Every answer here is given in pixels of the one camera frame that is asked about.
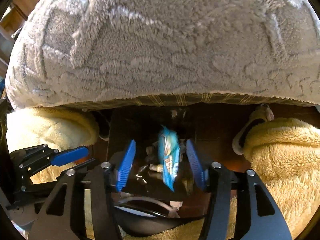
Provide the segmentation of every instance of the yellow plush fabric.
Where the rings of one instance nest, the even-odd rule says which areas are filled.
[[[96,142],[99,127],[89,113],[65,108],[22,109],[7,115],[9,152],[40,144],[60,151],[89,146]],[[71,168],[50,166],[31,177],[33,183],[54,181],[61,171]]]
[[[320,130],[294,118],[278,118],[253,127],[244,157],[266,184],[296,238],[320,205]],[[227,239],[233,237],[236,199],[232,199]],[[145,238],[124,240],[197,240],[203,220]]]

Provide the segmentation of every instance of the fluffy blanket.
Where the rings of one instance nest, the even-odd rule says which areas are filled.
[[[320,103],[307,0],[41,0],[12,51],[14,108],[156,94]]]

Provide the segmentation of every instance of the dark wooden surface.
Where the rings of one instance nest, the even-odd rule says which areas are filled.
[[[187,158],[180,163],[174,183],[175,192],[163,184],[162,179],[149,176],[148,169],[141,174],[147,182],[146,185],[137,181],[136,177],[139,168],[147,164],[145,161],[146,147],[158,141],[159,133],[163,129],[162,125],[170,130],[175,130],[179,139],[195,138],[195,120],[190,111],[185,113],[185,118],[182,121],[184,109],[178,109],[179,114],[173,120],[171,111],[175,109],[175,107],[129,106],[113,111],[107,159],[109,160],[114,153],[125,150],[130,140],[136,141],[136,155],[127,186],[123,189],[124,192],[169,201],[184,201],[188,197],[182,182],[183,178],[191,179],[192,177]],[[157,150],[154,153],[157,161]]]
[[[269,106],[276,118],[294,117],[320,128],[320,113],[315,107],[281,104],[270,104]],[[230,170],[243,172],[248,169],[250,163],[243,156],[233,152],[231,142],[248,121],[248,117],[255,107],[256,105],[204,103],[190,106],[195,117],[195,140],[199,152],[209,154],[214,160],[223,163]],[[93,155],[100,161],[106,160],[107,147],[107,142],[99,140],[93,146]],[[209,197],[208,194],[201,192],[193,194],[184,201],[179,214],[182,217],[205,214]]]

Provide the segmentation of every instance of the metal bolt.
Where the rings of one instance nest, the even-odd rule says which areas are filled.
[[[107,168],[110,168],[111,167],[111,163],[110,162],[104,162],[104,163],[101,163],[101,168],[103,169],[107,169]]]
[[[254,170],[247,170],[247,174],[248,174],[249,176],[254,176],[254,175],[256,175],[256,173],[255,173]]]
[[[73,170],[73,169],[67,170],[67,175],[68,176],[72,176],[72,175],[75,175],[75,174],[76,174],[75,170]]]
[[[215,169],[220,169],[221,168],[221,163],[218,162],[213,162],[211,163],[211,166]]]

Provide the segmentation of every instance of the plastic wrapper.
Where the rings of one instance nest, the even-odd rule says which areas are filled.
[[[179,169],[180,145],[175,131],[164,127],[159,135],[158,157],[163,164],[163,183],[174,191],[173,183]]]

